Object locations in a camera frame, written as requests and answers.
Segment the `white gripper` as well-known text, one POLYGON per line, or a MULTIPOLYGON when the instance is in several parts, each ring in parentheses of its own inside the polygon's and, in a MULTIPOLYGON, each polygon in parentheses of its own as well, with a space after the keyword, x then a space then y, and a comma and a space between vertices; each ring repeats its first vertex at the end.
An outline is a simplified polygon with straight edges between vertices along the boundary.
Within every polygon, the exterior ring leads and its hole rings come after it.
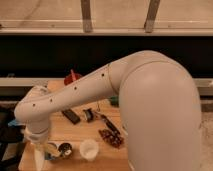
POLYGON ((25 129, 24 135, 27 140, 31 143, 34 143, 34 159, 36 171, 42 171, 44 161, 45 161, 45 152, 43 146, 41 144, 36 143, 44 143, 49 136, 49 130, 45 130, 41 133, 32 133, 28 128, 25 129))

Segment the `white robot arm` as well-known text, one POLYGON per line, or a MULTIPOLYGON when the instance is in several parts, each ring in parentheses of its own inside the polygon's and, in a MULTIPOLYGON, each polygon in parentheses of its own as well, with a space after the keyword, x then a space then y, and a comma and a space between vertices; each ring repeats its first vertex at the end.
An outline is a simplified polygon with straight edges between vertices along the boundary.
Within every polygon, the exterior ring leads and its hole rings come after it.
POLYGON ((117 95, 131 171, 199 171, 201 105, 189 72, 156 51, 139 51, 50 92, 33 87, 15 117, 42 142, 52 113, 117 95))

